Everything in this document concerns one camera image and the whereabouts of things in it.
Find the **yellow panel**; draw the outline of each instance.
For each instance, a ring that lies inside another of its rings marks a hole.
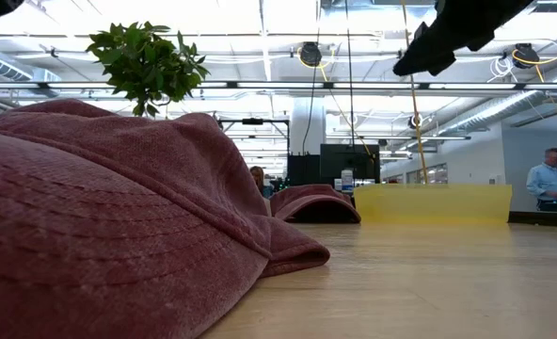
[[[354,189],[363,223],[505,223],[512,196],[510,185],[388,184]]]

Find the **wooden table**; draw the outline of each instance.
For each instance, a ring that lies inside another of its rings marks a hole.
[[[204,338],[557,339],[557,228],[297,225],[326,266],[263,279]]]

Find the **green plant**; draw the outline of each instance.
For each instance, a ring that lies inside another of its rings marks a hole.
[[[191,89],[209,74],[201,65],[205,56],[198,57],[195,43],[185,45],[180,31],[178,49],[155,34],[168,31],[169,27],[146,22],[111,24],[109,32],[90,35],[93,43],[87,51],[103,64],[103,75],[111,74],[107,84],[115,87],[114,94],[125,91],[126,99],[137,99],[135,116],[155,116],[157,106],[179,102],[186,94],[192,97]]]

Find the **white ceiling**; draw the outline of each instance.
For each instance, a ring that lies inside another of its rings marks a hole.
[[[313,70],[304,67],[296,55],[291,57],[290,52],[296,51],[304,41],[316,41],[319,27],[318,41],[329,80],[349,80],[348,27],[352,35],[354,81],[405,80],[391,71],[398,51],[406,49],[401,33],[405,28],[403,15],[397,6],[352,10],[349,22],[339,14],[325,15],[317,22],[316,0],[48,0],[37,3],[37,0],[26,0],[16,11],[0,18],[0,52],[24,65],[50,70],[62,81],[105,81],[101,65],[92,63],[94,57],[84,52],[90,44],[88,34],[108,29],[112,23],[128,25],[137,21],[164,24],[170,26],[172,32],[180,29],[187,43],[195,42],[199,52],[208,56],[205,67],[211,71],[208,80],[212,81],[311,81]],[[260,3],[263,3],[263,23]],[[430,24],[435,15],[433,10],[421,16],[413,15],[408,28],[414,31],[421,21]],[[557,45],[553,40],[557,40],[557,13],[524,12],[500,28],[496,39],[477,54],[457,51],[458,61],[438,77],[422,73],[415,80],[486,82],[493,78],[490,64],[502,51],[512,50],[517,42],[531,42],[540,56],[554,57]],[[48,54],[52,48],[57,50],[60,60]],[[269,55],[266,61],[264,51]],[[556,67],[557,62],[553,62],[545,66],[544,71],[548,73]],[[519,81],[535,79],[534,70],[515,70],[515,75]],[[321,72],[317,71],[315,81],[324,81]],[[227,119],[288,119],[294,107],[293,97],[288,93],[272,95],[272,104],[267,93],[244,95],[238,100],[231,99],[227,90],[206,90],[205,95],[208,97],[205,101],[189,100],[169,105],[170,117],[217,111]],[[419,98],[418,107],[424,116],[434,114],[437,121],[447,121],[487,99],[487,96],[426,96]],[[126,101],[92,103],[125,115],[132,110]],[[350,109],[349,96],[337,95],[335,100],[327,96],[324,103],[327,114],[339,115],[340,108],[345,112]],[[409,96],[355,96],[354,111],[359,131],[397,134],[407,129],[405,118],[412,114],[413,106]],[[341,127],[347,130],[346,126],[342,121]],[[235,125],[231,131],[276,133],[273,128]],[[237,144],[243,149],[284,150],[285,147],[280,139],[238,140]],[[252,159],[249,163],[262,161],[266,164],[264,159]],[[278,159],[268,168],[278,170],[281,166]]]

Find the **wall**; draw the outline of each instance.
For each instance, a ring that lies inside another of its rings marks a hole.
[[[494,178],[497,184],[504,184],[504,154],[502,151],[502,129],[499,122],[488,126],[487,132],[470,133],[471,140],[446,141],[437,153],[425,155],[427,167],[447,164],[450,184],[489,184]],[[415,155],[413,160],[386,164],[382,178],[406,174],[421,168],[421,161]]]
[[[544,161],[544,151],[557,147],[557,131],[535,128],[502,130],[506,184],[513,186],[511,211],[535,211],[535,197],[525,187],[529,170]]]

